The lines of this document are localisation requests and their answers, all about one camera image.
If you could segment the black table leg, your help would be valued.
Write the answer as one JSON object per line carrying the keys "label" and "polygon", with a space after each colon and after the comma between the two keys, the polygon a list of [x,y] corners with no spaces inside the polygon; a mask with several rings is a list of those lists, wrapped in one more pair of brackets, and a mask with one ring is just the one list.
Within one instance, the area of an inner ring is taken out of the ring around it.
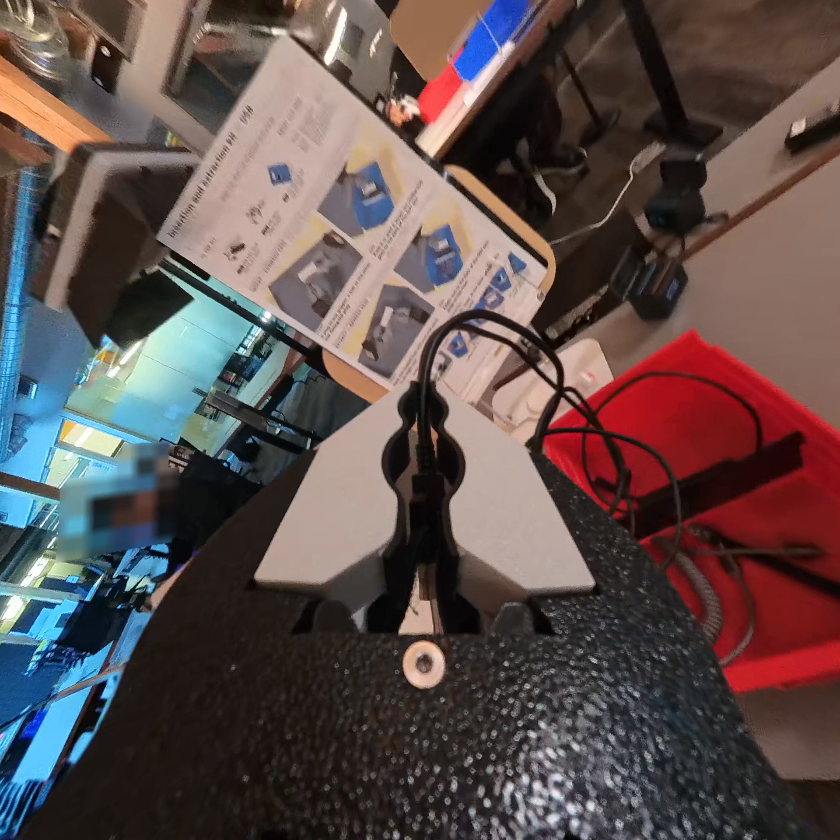
{"label": "black table leg", "polygon": [[658,110],[644,122],[644,130],[665,144],[677,144],[696,151],[705,150],[721,136],[722,128],[688,116],[645,2],[622,1],[621,5],[658,103]]}

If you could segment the printed instruction sheet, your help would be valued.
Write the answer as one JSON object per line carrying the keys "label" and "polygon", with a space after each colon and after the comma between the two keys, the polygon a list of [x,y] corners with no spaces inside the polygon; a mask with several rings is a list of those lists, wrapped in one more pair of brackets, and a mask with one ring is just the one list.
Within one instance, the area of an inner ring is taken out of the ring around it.
{"label": "printed instruction sheet", "polygon": [[310,51],[269,49],[158,239],[386,389],[477,310],[528,327],[550,263]]}

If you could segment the white power adapter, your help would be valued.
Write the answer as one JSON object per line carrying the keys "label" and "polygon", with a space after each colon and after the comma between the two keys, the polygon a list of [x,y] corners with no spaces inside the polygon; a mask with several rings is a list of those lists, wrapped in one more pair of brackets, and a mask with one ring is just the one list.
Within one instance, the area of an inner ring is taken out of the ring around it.
{"label": "white power adapter", "polygon": [[[558,352],[564,383],[588,398],[613,381],[602,346],[595,339],[582,339]],[[544,405],[553,390],[534,370],[508,377],[494,392],[490,410],[494,423],[521,443],[534,434]]]}

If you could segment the glass jar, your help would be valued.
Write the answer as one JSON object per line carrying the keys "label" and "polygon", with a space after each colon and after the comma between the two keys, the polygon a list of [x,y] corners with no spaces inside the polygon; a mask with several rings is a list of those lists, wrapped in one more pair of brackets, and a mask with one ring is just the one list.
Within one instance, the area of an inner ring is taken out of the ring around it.
{"label": "glass jar", "polygon": [[45,81],[67,79],[69,40],[51,3],[2,1],[1,29],[19,69]]}

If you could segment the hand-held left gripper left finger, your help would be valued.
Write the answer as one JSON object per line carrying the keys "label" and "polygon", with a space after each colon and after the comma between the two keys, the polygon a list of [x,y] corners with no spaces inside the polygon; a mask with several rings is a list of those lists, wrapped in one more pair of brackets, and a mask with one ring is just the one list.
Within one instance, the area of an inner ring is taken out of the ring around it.
{"label": "hand-held left gripper left finger", "polygon": [[404,385],[373,403],[283,488],[289,505],[254,582],[301,597],[294,631],[402,629],[416,579],[405,554],[416,390]]}

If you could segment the black battery charger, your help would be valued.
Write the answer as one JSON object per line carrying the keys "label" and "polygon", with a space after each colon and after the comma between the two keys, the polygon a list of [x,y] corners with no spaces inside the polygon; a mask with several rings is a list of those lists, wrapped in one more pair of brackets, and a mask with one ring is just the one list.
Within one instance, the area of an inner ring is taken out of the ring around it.
{"label": "black battery charger", "polygon": [[648,262],[634,282],[631,304],[646,322],[667,320],[687,285],[680,260],[660,258]]}

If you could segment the grey computer monitor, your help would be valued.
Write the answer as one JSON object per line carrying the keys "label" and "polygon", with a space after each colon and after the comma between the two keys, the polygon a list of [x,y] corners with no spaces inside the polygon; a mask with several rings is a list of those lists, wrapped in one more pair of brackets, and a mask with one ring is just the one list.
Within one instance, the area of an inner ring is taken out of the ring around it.
{"label": "grey computer monitor", "polygon": [[199,161],[184,148],[84,143],[48,190],[30,290],[92,348],[129,349],[192,302],[160,270],[158,234]]}

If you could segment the black power adapter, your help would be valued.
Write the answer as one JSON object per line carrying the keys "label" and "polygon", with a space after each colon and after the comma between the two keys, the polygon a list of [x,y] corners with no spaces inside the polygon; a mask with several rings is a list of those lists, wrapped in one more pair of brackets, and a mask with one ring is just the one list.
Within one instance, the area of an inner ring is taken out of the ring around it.
{"label": "black power adapter", "polygon": [[682,236],[706,218],[701,189],[707,165],[697,157],[667,158],[660,162],[661,186],[645,205],[647,224],[655,231]]}

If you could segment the wooden shelf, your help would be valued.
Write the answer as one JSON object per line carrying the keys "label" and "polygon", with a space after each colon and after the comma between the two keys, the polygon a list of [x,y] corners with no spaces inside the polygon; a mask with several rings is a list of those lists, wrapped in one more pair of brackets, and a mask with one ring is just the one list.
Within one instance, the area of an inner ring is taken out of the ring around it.
{"label": "wooden shelf", "polygon": [[85,144],[114,144],[105,132],[3,57],[1,112],[66,154]]}

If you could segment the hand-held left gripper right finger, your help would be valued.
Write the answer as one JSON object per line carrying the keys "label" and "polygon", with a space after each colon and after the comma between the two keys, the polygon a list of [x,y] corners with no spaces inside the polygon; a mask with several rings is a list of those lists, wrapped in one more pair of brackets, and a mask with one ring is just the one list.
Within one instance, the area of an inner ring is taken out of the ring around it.
{"label": "hand-held left gripper right finger", "polygon": [[441,606],[485,631],[508,604],[594,594],[593,574],[525,445],[446,385],[432,388],[430,415],[456,553]]}

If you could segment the black metal bar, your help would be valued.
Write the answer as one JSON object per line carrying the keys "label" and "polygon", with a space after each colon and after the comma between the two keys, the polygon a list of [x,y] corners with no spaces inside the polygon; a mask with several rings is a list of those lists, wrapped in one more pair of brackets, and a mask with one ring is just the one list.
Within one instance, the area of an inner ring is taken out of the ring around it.
{"label": "black metal bar", "polygon": [[639,539],[672,529],[802,469],[805,442],[803,432],[793,432],[743,458],[724,459],[677,480],[679,510],[667,484],[642,496],[617,522]]}

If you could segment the large red plastic bin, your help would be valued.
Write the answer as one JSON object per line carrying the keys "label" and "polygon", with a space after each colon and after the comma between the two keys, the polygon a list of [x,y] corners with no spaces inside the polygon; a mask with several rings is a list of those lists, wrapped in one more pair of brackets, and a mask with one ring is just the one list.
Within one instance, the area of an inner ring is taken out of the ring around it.
{"label": "large red plastic bin", "polygon": [[838,679],[838,432],[688,332],[585,398],[544,452],[620,518],[637,501],[724,459],[803,432],[804,466],[646,539],[736,692]]}

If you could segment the blue container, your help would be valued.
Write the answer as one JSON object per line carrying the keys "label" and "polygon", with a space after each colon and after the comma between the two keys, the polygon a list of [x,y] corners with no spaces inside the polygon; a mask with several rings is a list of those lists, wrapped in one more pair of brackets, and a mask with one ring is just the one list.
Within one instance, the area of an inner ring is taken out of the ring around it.
{"label": "blue container", "polygon": [[492,2],[453,62],[462,82],[474,82],[492,60],[507,54],[530,28],[544,1]]}

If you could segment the small red container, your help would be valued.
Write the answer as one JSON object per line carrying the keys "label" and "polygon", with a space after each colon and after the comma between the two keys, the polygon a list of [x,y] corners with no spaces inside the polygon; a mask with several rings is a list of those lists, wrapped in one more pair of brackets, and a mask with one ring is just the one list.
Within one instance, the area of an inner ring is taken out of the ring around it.
{"label": "small red container", "polygon": [[454,61],[447,63],[441,73],[426,83],[417,98],[423,124],[429,127],[456,121],[471,88],[472,83],[459,75]]}

